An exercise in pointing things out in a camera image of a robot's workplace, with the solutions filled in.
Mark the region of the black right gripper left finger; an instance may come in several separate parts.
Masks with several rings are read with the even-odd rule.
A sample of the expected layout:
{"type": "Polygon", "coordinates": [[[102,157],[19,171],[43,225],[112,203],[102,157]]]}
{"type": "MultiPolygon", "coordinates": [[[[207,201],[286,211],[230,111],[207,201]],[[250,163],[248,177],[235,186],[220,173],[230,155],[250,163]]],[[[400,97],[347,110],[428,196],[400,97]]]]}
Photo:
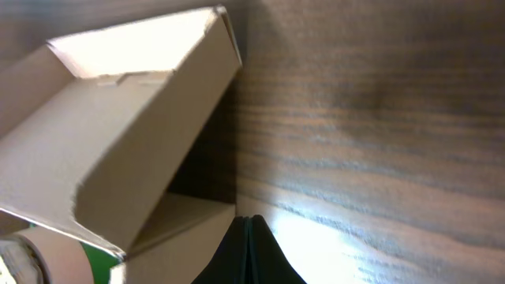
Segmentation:
{"type": "Polygon", "coordinates": [[[192,284],[246,284],[248,274],[247,222],[249,217],[235,217],[205,269],[192,284]]]}

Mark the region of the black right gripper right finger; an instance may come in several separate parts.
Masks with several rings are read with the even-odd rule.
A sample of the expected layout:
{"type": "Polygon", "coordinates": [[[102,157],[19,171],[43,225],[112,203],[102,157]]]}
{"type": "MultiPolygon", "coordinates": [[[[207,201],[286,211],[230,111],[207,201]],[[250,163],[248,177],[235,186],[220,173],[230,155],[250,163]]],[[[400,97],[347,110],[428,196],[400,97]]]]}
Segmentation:
{"type": "Polygon", "coordinates": [[[248,220],[247,279],[252,284],[306,284],[287,260],[262,215],[248,220]]]}

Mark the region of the green tape roll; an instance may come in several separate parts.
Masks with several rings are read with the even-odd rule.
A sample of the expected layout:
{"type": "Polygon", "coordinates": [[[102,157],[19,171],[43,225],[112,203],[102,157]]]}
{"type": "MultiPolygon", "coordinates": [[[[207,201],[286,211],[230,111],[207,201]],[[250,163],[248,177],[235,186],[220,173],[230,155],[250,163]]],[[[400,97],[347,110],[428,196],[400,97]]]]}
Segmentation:
{"type": "Polygon", "coordinates": [[[85,243],[81,246],[88,258],[95,284],[108,284],[110,269],[121,263],[120,259],[85,243]]]}

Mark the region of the brown cardboard box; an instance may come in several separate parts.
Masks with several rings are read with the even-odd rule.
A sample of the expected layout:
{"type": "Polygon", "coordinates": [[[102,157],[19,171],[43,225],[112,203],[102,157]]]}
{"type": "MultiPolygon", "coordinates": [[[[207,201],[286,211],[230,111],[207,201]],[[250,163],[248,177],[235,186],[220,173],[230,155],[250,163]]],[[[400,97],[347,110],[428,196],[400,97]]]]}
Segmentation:
{"type": "Polygon", "coordinates": [[[234,205],[168,192],[241,56],[223,6],[48,40],[1,75],[1,209],[121,263],[109,283],[190,283],[234,205]]]}

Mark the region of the white masking tape roll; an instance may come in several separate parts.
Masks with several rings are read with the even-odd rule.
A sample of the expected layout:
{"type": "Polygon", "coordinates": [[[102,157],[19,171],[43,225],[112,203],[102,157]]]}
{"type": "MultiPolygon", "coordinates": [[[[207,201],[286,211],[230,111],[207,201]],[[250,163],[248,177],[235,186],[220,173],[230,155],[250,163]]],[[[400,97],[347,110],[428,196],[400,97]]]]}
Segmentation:
{"type": "Polygon", "coordinates": [[[40,226],[1,237],[1,284],[93,284],[81,243],[40,226]]]}

